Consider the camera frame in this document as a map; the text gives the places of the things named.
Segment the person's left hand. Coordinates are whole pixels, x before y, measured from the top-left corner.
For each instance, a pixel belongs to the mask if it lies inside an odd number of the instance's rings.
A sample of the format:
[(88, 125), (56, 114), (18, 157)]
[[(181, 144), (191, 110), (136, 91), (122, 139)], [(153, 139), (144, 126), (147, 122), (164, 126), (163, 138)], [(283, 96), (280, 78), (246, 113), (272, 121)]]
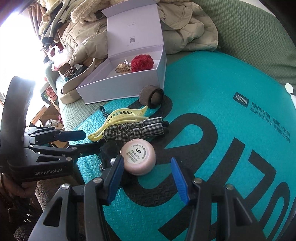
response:
[(16, 184), (9, 176), (1, 174), (1, 194), (11, 197), (32, 198), (35, 195), (37, 182)]

